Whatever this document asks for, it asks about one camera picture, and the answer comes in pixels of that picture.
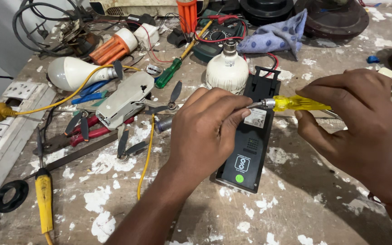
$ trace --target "black rubber ring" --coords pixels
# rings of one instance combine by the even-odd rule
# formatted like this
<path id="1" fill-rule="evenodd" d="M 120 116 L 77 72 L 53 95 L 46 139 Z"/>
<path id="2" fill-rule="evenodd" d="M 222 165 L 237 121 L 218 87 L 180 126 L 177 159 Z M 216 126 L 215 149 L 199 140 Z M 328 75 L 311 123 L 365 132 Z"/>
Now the black rubber ring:
<path id="1" fill-rule="evenodd" d="M 16 193 L 8 203 L 3 203 L 4 195 L 14 188 Z M 28 195 L 28 183 L 22 180 L 8 182 L 0 188 L 0 213 L 9 213 L 17 209 L 26 199 Z"/>

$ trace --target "green circular sticker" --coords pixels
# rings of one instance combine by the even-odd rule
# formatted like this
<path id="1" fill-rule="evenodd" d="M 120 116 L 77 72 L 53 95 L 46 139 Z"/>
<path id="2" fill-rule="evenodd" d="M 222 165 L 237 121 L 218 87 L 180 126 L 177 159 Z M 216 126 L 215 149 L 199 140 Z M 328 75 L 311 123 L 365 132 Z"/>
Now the green circular sticker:
<path id="1" fill-rule="evenodd" d="M 243 182 L 243 181 L 244 181 L 243 175 L 238 174 L 237 176 L 235 176 L 235 180 L 236 180 L 238 183 Z"/>

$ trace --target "white bulb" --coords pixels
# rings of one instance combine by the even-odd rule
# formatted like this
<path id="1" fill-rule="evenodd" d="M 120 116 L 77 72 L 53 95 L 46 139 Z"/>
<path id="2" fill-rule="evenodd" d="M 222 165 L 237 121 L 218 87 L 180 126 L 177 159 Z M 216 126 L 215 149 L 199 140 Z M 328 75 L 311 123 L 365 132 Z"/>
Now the white bulb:
<path id="1" fill-rule="evenodd" d="M 49 64 L 48 76 L 51 82 L 58 88 L 66 91 L 75 91 L 81 86 L 87 76 L 98 67 L 98 65 L 89 64 L 74 57 L 59 57 Z M 117 78 L 114 68 L 103 68 L 96 71 L 84 87 L 110 78 Z"/>

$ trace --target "white sticker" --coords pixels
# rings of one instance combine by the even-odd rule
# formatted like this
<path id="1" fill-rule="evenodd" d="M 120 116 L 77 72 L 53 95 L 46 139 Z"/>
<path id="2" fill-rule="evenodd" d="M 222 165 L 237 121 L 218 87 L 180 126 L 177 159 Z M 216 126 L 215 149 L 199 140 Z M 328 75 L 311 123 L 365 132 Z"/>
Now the white sticker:
<path id="1" fill-rule="evenodd" d="M 250 109 L 250 115 L 244 119 L 245 124 L 255 127 L 264 128 L 267 112 L 260 109 Z"/>
<path id="2" fill-rule="evenodd" d="M 134 18 L 134 17 L 131 17 L 131 16 L 128 16 L 128 19 L 130 19 L 130 20 L 136 20 L 136 21 L 139 21 L 139 19 L 137 19 L 137 18 Z"/>
<path id="3" fill-rule="evenodd" d="M 232 67 L 235 65 L 235 61 L 225 61 L 225 66 Z"/>

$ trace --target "red thread bracelet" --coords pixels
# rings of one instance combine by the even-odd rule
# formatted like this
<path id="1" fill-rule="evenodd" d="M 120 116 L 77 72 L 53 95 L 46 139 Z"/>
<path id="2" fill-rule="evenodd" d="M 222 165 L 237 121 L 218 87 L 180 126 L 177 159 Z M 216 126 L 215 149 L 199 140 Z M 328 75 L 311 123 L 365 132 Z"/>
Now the red thread bracelet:
<path id="1" fill-rule="evenodd" d="M 392 203 L 383 203 L 383 202 L 379 202 L 379 201 L 377 201 L 377 200 L 375 200 L 375 195 L 373 194 L 373 193 L 369 193 L 368 194 L 368 196 L 367 196 L 367 198 L 369 199 L 369 200 L 372 200 L 373 202 L 376 202 L 376 203 L 379 203 L 379 204 L 382 204 L 382 205 L 384 205 L 384 206 L 391 206 L 392 207 Z"/>

